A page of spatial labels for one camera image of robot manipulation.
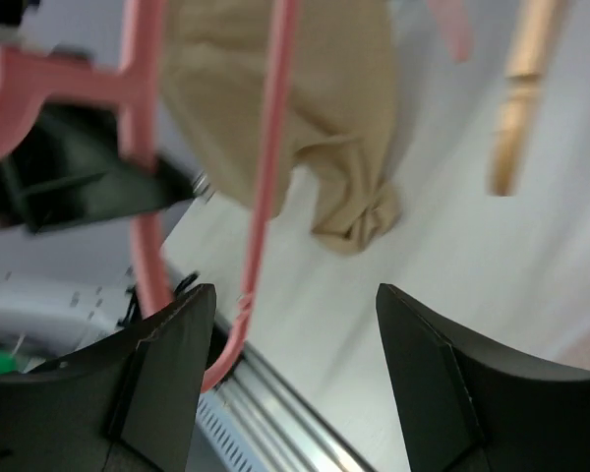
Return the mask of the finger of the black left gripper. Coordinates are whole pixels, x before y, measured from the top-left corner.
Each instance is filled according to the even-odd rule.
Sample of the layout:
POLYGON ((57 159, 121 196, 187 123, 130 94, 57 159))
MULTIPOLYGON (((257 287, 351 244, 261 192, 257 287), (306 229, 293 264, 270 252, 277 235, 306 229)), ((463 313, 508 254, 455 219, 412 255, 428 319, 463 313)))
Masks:
POLYGON ((112 112, 46 105, 0 161, 0 225, 39 233, 158 211, 192 200, 193 183, 164 157, 153 173, 124 159, 112 112))

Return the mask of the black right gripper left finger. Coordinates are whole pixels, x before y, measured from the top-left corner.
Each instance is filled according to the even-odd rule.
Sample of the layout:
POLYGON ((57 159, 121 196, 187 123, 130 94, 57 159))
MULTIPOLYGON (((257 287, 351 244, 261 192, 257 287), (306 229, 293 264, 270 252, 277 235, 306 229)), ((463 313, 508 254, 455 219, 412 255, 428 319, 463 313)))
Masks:
POLYGON ((215 305, 202 284, 87 348, 1 375, 0 471, 184 470, 215 305))

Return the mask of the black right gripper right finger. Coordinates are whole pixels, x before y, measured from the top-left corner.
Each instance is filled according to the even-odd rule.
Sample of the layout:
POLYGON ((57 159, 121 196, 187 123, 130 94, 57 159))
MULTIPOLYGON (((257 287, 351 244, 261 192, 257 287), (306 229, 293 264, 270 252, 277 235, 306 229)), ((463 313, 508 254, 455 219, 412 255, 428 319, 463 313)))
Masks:
POLYGON ((413 471, 590 471, 590 371, 522 353, 390 284, 376 299, 413 471))

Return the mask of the thick pink plastic hanger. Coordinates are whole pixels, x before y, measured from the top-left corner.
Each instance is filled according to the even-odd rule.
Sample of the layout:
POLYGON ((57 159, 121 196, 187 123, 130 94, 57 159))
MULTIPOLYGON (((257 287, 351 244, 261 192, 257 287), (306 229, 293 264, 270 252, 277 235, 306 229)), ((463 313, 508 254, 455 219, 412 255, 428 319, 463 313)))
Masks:
MULTIPOLYGON (((156 165, 154 108, 165 6, 163 1, 127 2, 121 66, 113 71, 94 69, 76 59, 0 45, 0 159, 24 139, 43 103, 60 98, 117 107, 120 149, 152 170, 156 165)), ((258 189, 242 273, 240 314, 224 350, 204 374, 202 391, 216 386, 231 370, 251 322, 272 211, 298 9, 296 1, 276 1, 272 7, 258 189)))

